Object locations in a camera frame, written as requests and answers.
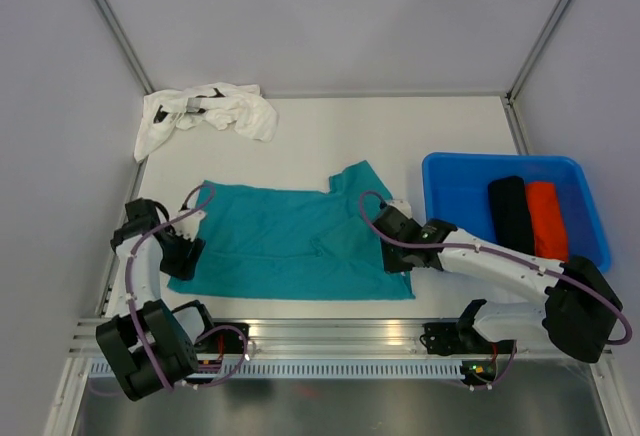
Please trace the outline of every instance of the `rolled orange cloth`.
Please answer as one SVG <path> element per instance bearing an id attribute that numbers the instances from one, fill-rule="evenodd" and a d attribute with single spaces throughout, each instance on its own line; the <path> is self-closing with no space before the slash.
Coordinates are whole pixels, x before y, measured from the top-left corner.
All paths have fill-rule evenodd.
<path id="1" fill-rule="evenodd" d="M 536 256 L 568 261 L 569 238 L 555 185 L 542 181 L 529 183 L 526 192 Z"/>

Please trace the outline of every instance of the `white cloth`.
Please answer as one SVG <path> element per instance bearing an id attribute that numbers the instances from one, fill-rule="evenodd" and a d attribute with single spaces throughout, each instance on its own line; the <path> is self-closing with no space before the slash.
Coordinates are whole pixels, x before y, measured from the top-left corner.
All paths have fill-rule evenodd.
<path id="1" fill-rule="evenodd" d="M 278 114 L 260 96 L 257 84 L 216 83 L 184 91 L 157 91 L 144 97 L 134 158 L 140 162 L 158 149 L 169 139 L 173 128 L 186 130 L 202 121 L 219 130 L 235 122 L 236 133 L 271 141 L 278 126 Z"/>

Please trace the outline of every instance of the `blue bin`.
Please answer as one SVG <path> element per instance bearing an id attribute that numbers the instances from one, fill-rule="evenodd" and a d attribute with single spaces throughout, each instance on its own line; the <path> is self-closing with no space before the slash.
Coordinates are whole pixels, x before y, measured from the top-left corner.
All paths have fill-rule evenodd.
<path id="1" fill-rule="evenodd" d="M 495 243 L 487 185 L 514 175 L 525 183 L 555 184 L 569 254 L 585 256 L 601 272 L 607 271 L 611 256 L 587 180 L 580 165 L 569 158 L 432 153 L 422 162 L 427 217 L 449 221 Z"/>

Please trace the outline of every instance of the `white tabletop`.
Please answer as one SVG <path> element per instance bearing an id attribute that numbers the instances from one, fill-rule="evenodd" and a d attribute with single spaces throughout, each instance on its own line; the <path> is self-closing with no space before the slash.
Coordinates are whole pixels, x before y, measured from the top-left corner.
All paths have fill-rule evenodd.
<path id="1" fill-rule="evenodd" d="M 140 196 L 179 208 L 203 180 L 278 189 L 328 190 L 328 177 L 366 159 L 395 198 L 425 219 L 422 160 L 435 151 L 515 154 L 498 97 L 279 99 L 273 141 L 246 139 L 208 124 L 176 131 L 149 156 Z M 122 284 L 122 268 L 115 285 Z M 457 317 L 474 298 L 507 302 L 505 291 L 467 276 L 412 272 L 415 300 L 309 302 L 217 298 L 175 293 L 170 308 L 195 298 L 215 318 Z"/>

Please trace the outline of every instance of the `rolled black cloth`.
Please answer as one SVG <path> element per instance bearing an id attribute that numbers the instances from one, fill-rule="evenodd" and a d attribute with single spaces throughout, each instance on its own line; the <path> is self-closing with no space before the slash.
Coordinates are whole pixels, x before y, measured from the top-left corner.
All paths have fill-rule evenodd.
<path id="1" fill-rule="evenodd" d="M 514 251 L 535 254 L 524 180 L 509 176 L 489 183 L 489 206 L 497 243 Z"/>

